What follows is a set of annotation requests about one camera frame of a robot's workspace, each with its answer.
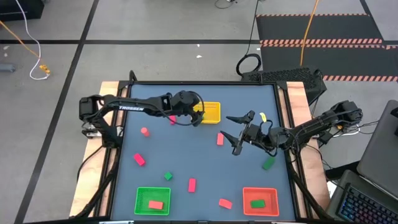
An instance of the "laptop keyboard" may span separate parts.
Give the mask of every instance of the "laptop keyboard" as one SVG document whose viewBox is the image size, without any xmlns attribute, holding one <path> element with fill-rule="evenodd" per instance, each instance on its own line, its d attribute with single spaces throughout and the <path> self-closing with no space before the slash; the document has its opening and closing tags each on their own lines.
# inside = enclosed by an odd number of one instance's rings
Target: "laptop keyboard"
<svg viewBox="0 0 398 224">
<path fill-rule="evenodd" d="M 398 215 L 356 190 L 346 187 L 337 215 L 356 223 L 398 224 Z"/>
</svg>

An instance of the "small block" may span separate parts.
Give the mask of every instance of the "small block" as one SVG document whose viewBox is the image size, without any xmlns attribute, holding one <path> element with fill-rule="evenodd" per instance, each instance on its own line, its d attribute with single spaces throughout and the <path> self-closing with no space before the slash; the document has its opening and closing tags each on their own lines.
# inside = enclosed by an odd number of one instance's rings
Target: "small block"
<svg viewBox="0 0 398 224">
<path fill-rule="evenodd" d="M 194 193 L 197 186 L 197 180 L 195 178 L 189 178 L 188 192 Z"/>
<path fill-rule="evenodd" d="M 149 201 L 148 208 L 162 209 L 163 202 Z"/>
<path fill-rule="evenodd" d="M 275 162 L 275 158 L 274 157 L 269 157 L 266 162 L 262 165 L 262 168 L 267 170 L 270 169 L 272 167 L 272 165 L 274 165 Z"/>
<path fill-rule="evenodd" d="M 264 200 L 253 200 L 250 202 L 250 206 L 252 208 L 264 208 L 266 206 L 266 202 Z"/>
<path fill-rule="evenodd" d="M 145 165 L 145 160 L 144 158 L 142 158 L 142 156 L 140 154 L 135 154 L 134 155 L 134 159 L 136 160 L 136 162 L 138 163 L 138 165 L 143 166 Z"/>
<path fill-rule="evenodd" d="M 170 180 L 173 177 L 172 173 L 167 172 L 164 174 L 164 178 L 166 178 L 166 180 Z"/>
<path fill-rule="evenodd" d="M 222 146 L 224 144 L 224 135 L 221 133 L 217 134 L 217 145 Z"/>
<path fill-rule="evenodd" d="M 177 119 L 175 118 L 175 116 L 173 115 L 173 116 L 170 116 L 169 118 L 171 119 L 170 124 L 171 124 L 171 125 L 175 125 L 175 122 L 176 122 L 176 120 L 177 120 Z"/>
<path fill-rule="evenodd" d="M 141 133 L 145 136 L 145 137 L 149 137 L 149 131 L 147 128 L 141 128 Z"/>
<path fill-rule="evenodd" d="M 221 207 L 224 207 L 224 208 L 228 208 L 228 209 L 232 208 L 232 202 L 230 202 L 229 200 L 223 199 L 223 198 L 220 198 L 218 205 Z"/>
</svg>

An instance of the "floor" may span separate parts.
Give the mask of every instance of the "floor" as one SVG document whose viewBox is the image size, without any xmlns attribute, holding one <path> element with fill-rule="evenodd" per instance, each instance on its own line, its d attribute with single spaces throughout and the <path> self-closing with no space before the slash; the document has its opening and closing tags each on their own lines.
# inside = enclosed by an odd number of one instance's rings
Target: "floor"
<svg viewBox="0 0 398 224">
<path fill-rule="evenodd" d="M 30 33 L 40 40 L 77 41 L 96 1 L 51 0 L 40 20 L 29 21 Z M 259 4 L 258 13 L 310 13 L 313 2 L 266 0 Z M 394 10 L 397 2 L 366 2 L 384 39 L 398 40 L 398 16 Z M 42 82 L 29 78 L 35 63 L 33 55 L 21 45 L 0 45 L 0 62 L 17 65 L 16 72 L 0 75 L 3 104 L 0 126 L 6 128 L 0 133 L 0 174 L 6 180 L 0 185 L 0 222 L 14 223 L 43 145 L 49 145 L 48 153 L 40 177 L 36 177 L 39 179 L 24 221 L 68 217 L 76 172 L 86 144 L 77 118 L 78 100 L 97 94 L 103 80 L 125 80 L 131 69 L 140 80 L 239 80 L 235 66 L 247 49 L 244 40 L 250 35 L 255 5 L 254 0 L 240 0 L 229 9 L 221 10 L 214 7 L 214 0 L 99 0 L 87 40 L 160 41 L 85 44 L 80 54 L 76 54 L 79 49 L 76 44 L 43 45 L 43 61 L 52 75 Z M 364 11 L 359 0 L 321 0 L 317 12 Z M 6 24 L 28 39 L 23 22 Z M 256 27 L 253 37 L 258 39 Z M 6 39 L 13 38 L 0 29 L 0 40 Z M 250 52 L 258 51 L 258 47 L 252 45 Z M 72 63 L 73 59 L 78 59 L 78 63 Z M 255 65 L 255 61 L 247 61 L 242 70 Z M 42 74 L 36 70 L 34 75 Z M 352 100 L 363 109 L 364 123 L 377 120 L 386 102 L 398 98 L 397 85 L 396 82 L 326 82 L 328 91 L 320 98 L 315 114 L 339 101 Z M 68 90 L 64 91 L 67 93 L 64 104 L 58 102 L 63 89 Z M 333 139 L 322 147 L 323 157 L 331 166 L 356 161 L 361 158 L 369 138 L 370 135 L 358 134 Z"/>
</svg>

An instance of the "yellow tray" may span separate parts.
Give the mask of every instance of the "yellow tray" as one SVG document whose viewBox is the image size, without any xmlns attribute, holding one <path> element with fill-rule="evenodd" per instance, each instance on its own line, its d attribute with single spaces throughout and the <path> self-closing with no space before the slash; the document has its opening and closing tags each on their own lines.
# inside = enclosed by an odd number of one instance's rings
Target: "yellow tray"
<svg viewBox="0 0 398 224">
<path fill-rule="evenodd" d="M 218 124 L 221 121 L 221 103 L 204 102 L 205 114 L 203 115 L 203 124 Z M 194 111 L 202 111 L 201 102 L 193 107 Z"/>
</svg>

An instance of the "green block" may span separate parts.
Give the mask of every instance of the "green block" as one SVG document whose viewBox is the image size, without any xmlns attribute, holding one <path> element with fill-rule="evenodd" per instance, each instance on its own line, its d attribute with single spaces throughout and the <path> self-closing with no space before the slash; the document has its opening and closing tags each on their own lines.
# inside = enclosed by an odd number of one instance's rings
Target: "green block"
<svg viewBox="0 0 398 224">
<path fill-rule="evenodd" d="M 275 158 L 274 157 L 269 157 L 266 162 L 262 165 L 262 168 L 267 170 L 270 169 L 272 167 L 272 165 L 274 165 L 275 162 Z"/>
<path fill-rule="evenodd" d="M 264 208 L 266 206 L 266 202 L 264 200 L 253 200 L 250 202 L 250 206 L 252 208 Z"/>
<path fill-rule="evenodd" d="M 164 178 L 166 178 L 166 180 L 170 180 L 173 177 L 172 173 L 167 172 L 164 174 Z"/>
</svg>

